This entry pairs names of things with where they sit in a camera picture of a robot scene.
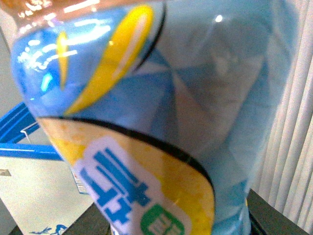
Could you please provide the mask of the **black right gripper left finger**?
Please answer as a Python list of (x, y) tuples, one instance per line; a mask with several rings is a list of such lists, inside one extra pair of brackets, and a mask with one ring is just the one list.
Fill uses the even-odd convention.
[(95, 204), (92, 204), (69, 227), (58, 224), (55, 228), (50, 226), (41, 232), (29, 232), (29, 235), (111, 235), (109, 222), (102, 216)]

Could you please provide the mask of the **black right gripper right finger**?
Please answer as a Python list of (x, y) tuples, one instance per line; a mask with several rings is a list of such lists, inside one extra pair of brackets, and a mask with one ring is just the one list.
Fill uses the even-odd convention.
[(252, 235), (308, 235), (253, 190), (248, 194), (247, 204)]

